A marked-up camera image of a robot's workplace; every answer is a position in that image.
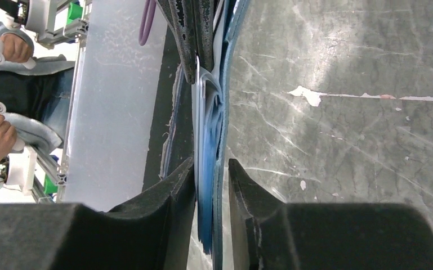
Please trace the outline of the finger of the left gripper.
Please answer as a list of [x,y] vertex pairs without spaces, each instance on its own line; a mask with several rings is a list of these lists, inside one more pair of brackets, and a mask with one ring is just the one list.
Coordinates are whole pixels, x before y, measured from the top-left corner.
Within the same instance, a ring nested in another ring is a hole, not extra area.
[[173,33],[186,81],[196,81],[196,35],[193,2],[190,0],[157,0]]
[[213,58],[213,20],[215,17],[214,0],[194,1],[194,21],[197,36],[197,53],[201,67],[211,71]]

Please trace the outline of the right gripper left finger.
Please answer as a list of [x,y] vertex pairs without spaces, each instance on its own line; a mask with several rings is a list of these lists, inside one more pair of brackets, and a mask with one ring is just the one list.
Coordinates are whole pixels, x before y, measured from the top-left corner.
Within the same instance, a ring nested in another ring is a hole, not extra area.
[[107,212],[0,204],[0,269],[185,269],[194,208],[192,158]]

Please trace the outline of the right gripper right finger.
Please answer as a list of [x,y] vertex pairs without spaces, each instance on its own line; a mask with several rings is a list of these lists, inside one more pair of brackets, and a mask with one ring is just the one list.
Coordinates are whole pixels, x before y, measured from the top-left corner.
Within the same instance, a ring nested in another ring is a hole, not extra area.
[[284,203],[230,159],[235,269],[433,269],[433,231],[396,203]]

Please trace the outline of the teal blue card holder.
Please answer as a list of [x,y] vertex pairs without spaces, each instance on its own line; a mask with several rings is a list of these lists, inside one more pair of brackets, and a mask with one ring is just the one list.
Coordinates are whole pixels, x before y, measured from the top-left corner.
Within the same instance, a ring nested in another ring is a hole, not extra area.
[[211,71],[196,58],[192,90],[194,180],[197,198],[198,239],[212,268],[223,266],[222,188],[229,126],[229,80],[234,47],[249,1],[219,1],[213,21]]

